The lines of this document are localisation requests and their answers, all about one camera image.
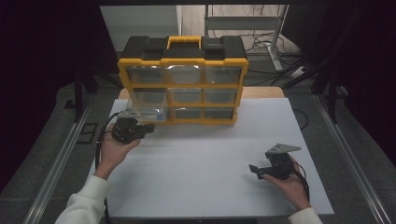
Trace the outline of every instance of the human hand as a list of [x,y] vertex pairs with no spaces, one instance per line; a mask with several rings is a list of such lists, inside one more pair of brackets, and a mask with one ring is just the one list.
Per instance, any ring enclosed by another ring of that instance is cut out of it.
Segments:
[[140,139],[136,139],[128,145],[116,141],[111,136],[113,127],[114,123],[111,123],[104,135],[101,147],[101,160],[94,173],[94,175],[103,179],[108,179],[111,172],[125,160],[128,152],[140,144]]
[[[290,158],[295,163],[294,169],[300,173],[300,167],[297,165],[297,161],[292,156],[290,156]],[[263,175],[263,178],[280,188],[286,198],[288,198],[297,210],[301,211],[305,208],[311,207],[311,204],[306,197],[303,182],[297,175],[292,174],[286,180],[276,179],[271,175]]]

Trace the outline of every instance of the gray floor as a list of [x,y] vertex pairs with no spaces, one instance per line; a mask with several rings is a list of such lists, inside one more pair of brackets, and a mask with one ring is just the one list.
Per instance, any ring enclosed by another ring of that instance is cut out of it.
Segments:
[[[286,48],[293,51],[292,44]],[[250,69],[273,72],[274,68],[265,51],[261,56],[249,56]],[[290,63],[293,58],[285,58]],[[249,72],[244,80],[245,85],[261,82],[258,86],[268,86],[271,80],[264,81],[275,75]],[[285,76],[276,85],[288,81],[292,77]],[[367,203],[354,175],[348,168],[341,148],[332,137],[332,133],[323,118],[320,108],[310,92],[310,85],[315,77],[301,82],[294,87],[284,90],[286,97],[294,109],[305,112],[309,123],[302,130],[304,140],[317,166],[318,173],[324,188],[332,203],[334,215],[321,217],[324,223],[380,223]],[[109,115],[114,100],[120,90],[101,78],[97,78],[99,91],[92,95],[92,108],[85,123],[97,123],[98,127],[104,125]],[[0,195],[0,223],[22,223],[32,206],[35,196],[39,192],[47,173],[53,164],[59,149],[73,127],[74,110],[64,109],[67,100],[74,98],[73,85],[68,85],[58,92],[57,105],[49,121],[40,134],[29,156],[23,162],[18,172],[14,175],[7,187]],[[300,112],[295,112],[298,122],[303,126],[305,117]],[[396,169],[388,160],[381,148],[370,135],[364,131],[359,123],[351,116],[344,106],[343,100],[337,101],[336,116],[338,127],[342,131],[355,158],[359,162],[369,183],[373,186],[379,200],[384,204],[389,218],[396,221]],[[79,140],[86,140],[87,136],[81,135]],[[95,143],[75,144],[64,171],[51,194],[49,203],[39,223],[53,223],[57,216],[64,210],[70,194],[81,189],[94,157]],[[257,223],[289,223],[286,217],[266,217],[253,220]],[[122,220],[115,219],[114,223],[165,223],[147,220]],[[235,223],[230,220],[220,220],[214,223]],[[238,223],[251,223],[251,220],[238,221]]]

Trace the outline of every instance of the person's left hand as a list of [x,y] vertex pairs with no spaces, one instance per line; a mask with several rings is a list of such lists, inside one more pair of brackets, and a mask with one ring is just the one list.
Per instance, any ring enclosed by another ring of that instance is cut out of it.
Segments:
[[102,141],[101,160],[94,173],[94,175],[103,179],[108,179],[111,172],[125,160],[128,152],[140,144],[140,139],[136,139],[128,145],[116,141],[111,136],[113,127],[114,123],[111,123],[107,128]]

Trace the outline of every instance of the plastic drawer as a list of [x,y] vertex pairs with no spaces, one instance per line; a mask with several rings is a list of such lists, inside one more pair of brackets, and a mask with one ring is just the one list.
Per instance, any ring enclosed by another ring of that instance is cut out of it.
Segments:
[[205,68],[205,83],[237,84],[241,71],[240,66],[207,66]]
[[159,66],[127,67],[129,78],[133,83],[164,83],[165,74]]
[[201,88],[168,88],[173,103],[201,103]]
[[233,107],[205,107],[205,119],[232,119]]
[[175,119],[200,119],[202,108],[197,106],[175,107]]
[[208,104],[234,104],[238,89],[204,89]]
[[173,65],[166,67],[169,83],[197,84],[201,83],[201,67],[196,65]]
[[131,99],[139,121],[166,121],[169,116],[165,89],[134,89]]

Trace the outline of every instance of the white shirt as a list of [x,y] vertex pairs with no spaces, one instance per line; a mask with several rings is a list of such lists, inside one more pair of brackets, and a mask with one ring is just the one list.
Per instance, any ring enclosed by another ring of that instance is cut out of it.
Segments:
[[[67,207],[59,215],[56,224],[97,224],[105,212],[104,200],[111,185],[92,175],[82,190],[70,196]],[[289,217],[291,224],[321,224],[314,208],[306,208]]]

